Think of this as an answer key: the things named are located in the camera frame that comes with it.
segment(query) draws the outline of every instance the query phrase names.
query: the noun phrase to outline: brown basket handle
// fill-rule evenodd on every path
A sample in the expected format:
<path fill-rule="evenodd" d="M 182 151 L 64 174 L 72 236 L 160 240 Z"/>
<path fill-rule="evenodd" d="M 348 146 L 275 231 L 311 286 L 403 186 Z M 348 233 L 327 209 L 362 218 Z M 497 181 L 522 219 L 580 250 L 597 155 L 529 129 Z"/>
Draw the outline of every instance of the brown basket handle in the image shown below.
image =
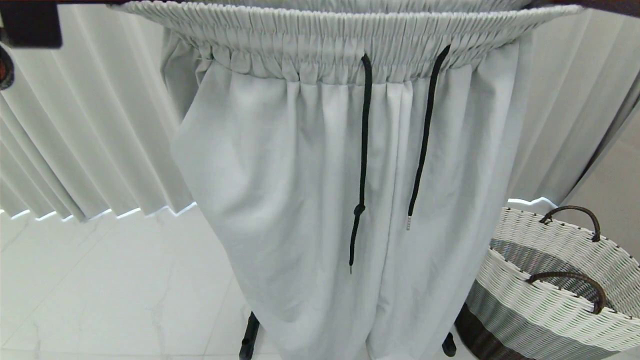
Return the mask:
<path fill-rule="evenodd" d="M 587 209 L 587 208 L 583 208 L 582 206 L 575 206 L 575 205 L 567 205 L 567 206 L 560 206 L 559 208 L 555 208 L 551 211 L 549 211 L 545 217 L 542 218 L 542 220 L 540 220 L 540 222 L 542 224 L 548 224 L 549 222 L 551 222 L 551 215 L 558 213 L 562 210 L 579 210 L 587 215 L 589 215 L 589 217 L 591 218 L 591 221 L 593 221 L 593 237 L 591 238 L 591 241 L 593 242 L 598 242 L 600 241 L 600 223 L 598 222 L 598 219 L 596 218 L 596 215 L 594 213 L 591 212 L 591 210 Z"/>
<path fill-rule="evenodd" d="M 531 275 L 527 282 L 529 284 L 533 284 L 536 280 L 546 279 L 547 277 L 573 277 L 574 279 L 582 280 L 593 286 L 598 293 L 598 301 L 593 303 L 593 313 L 596 315 L 602 312 L 602 309 L 604 309 L 604 306 L 607 303 L 607 294 L 605 294 L 604 289 L 597 281 L 586 275 L 575 272 L 541 272 L 539 274 Z"/>

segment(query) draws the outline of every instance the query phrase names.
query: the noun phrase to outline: pants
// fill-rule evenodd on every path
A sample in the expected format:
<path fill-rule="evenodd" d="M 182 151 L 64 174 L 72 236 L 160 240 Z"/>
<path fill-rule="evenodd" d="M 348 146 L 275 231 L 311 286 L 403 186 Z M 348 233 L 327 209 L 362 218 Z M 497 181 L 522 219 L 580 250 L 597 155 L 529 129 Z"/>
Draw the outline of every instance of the pants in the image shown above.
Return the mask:
<path fill-rule="evenodd" d="M 237 3 L 123 9 L 166 28 L 172 154 L 247 302 L 285 360 L 430 359 L 506 199 L 531 29 L 579 8 Z"/>

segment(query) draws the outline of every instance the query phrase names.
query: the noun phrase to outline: basket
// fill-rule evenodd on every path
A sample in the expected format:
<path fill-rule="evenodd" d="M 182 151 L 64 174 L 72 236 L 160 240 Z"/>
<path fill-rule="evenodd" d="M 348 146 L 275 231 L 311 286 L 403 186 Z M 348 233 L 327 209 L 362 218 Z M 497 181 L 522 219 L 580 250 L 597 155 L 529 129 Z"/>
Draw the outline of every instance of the basket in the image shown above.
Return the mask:
<path fill-rule="evenodd" d="M 552 220 L 565 209 L 595 231 Z M 639 318 L 640 266 L 592 212 L 503 208 L 456 328 L 481 360 L 599 360 L 640 345 Z"/>

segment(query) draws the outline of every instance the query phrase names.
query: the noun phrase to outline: black stand leg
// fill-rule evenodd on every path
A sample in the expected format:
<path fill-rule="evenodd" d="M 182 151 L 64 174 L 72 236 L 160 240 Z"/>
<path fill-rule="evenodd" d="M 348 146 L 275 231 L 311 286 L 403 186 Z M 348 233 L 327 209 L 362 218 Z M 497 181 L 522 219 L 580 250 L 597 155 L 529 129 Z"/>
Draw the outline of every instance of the black stand leg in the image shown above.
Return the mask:
<path fill-rule="evenodd" d="M 253 348 L 255 346 L 255 339 L 258 336 L 258 329 L 260 329 L 260 322 L 251 312 L 249 320 L 246 323 L 246 330 L 244 332 L 244 339 L 242 339 L 242 347 L 240 348 L 240 360 L 251 360 L 253 357 Z"/>
<path fill-rule="evenodd" d="M 456 343 L 453 341 L 453 335 L 449 333 L 442 343 L 442 351 L 444 351 L 446 356 L 454 357 L 456 355 L 456 350 Z"/>

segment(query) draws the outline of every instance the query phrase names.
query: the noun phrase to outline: vertical blind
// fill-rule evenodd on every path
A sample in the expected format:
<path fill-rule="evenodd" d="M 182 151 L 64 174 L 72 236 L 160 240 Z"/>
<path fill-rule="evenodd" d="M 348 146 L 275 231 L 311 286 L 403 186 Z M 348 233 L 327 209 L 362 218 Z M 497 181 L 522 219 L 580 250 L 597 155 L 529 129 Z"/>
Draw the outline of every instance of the vertical blind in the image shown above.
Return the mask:
<path fill-rule="evenodd" d="M 158 71 L 161 27 L 102 5 L 59 11 L 62 49 L 7 49 L 0 208 L 79 220 L 184 209 L 193 199 L 169 155 L 179 118 Z M 537 30 L 512 197 L 569 193 L 640 70 L 638 38 L 637 19 L 592 11 Z"/>

